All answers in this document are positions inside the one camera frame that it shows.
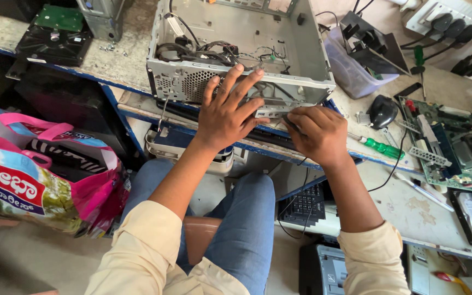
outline blue jeans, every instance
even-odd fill
[[[130,210],[147,200],[173,164],[165,159],[148,161],[140,169],[123,211],[122,222]],[[238,181],[234,189],[205,217],[223,221],[204,256],[237,278],[251,293],[263,294],[269,275],[274,239],[275,196],[272,180],[265,174],[251,173]],[[193,215],[190,207],[186,215]],[[189,265],[185,231],[176,264],[187,274]]]

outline black computer mouse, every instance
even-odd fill
[[[371,118],[371,127],[382,129],[397,117],[398,106],[391,98],[379,95],[372,102],[367,114]]]

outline translucent plastic bin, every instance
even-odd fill
[[[344,39],[337,27],[329,32],[324,41],[324,46],[337,84],[352,99],[367,96],[399,76],[398,74],[381,74],[383,80],[377,80],[369,75],[354,58],[347,55],[344,48]]]

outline toothbrush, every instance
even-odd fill
[[[423,188],[417,186],[416,184],[412,183],[410,180],[408,180],[407,178],[405,178],[405,176],[403,176],[402,174],[398,173],[398,172],[394,172],[394,176],[400,180],[403,180],[404,182],[406,182],[407,184],[409,184],[410,186],[412,186],[416,191],[418,191],[419,193],[421,193],[422,195],[426,196],[427,198],[429,198],[431,201],[435,202],[436,204],[439,204],[440,206],[442,206],[444,209],[447,209],[451,212],[454,212],[455,209],[453,209],[451,206],[449,206],[448,204],[444,204],[442,203],[440,200],[438,200],[437,198],[435,198],[434,195],[430,194],[428,191],[424,190]]]

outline hand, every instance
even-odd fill
[[[261,98],[252,99],[238,107],[252,86],[263,77],[263,70],[256,70],[230,92],[242,72],[242,64],[230,69],[214,99],[213,91],[219,84],[220,77],[212,77],[205,87],[195,138],[213,152],[219,152],[244,138],[256,125],[270,122],[269,118],[249,117],[264,104]]]
[[[337,112],[316,105],[292,110],[287,117],[306,135],[285,124],[296,149],[318,163],[324,171],[351,159],[346,148],[347,120]]]

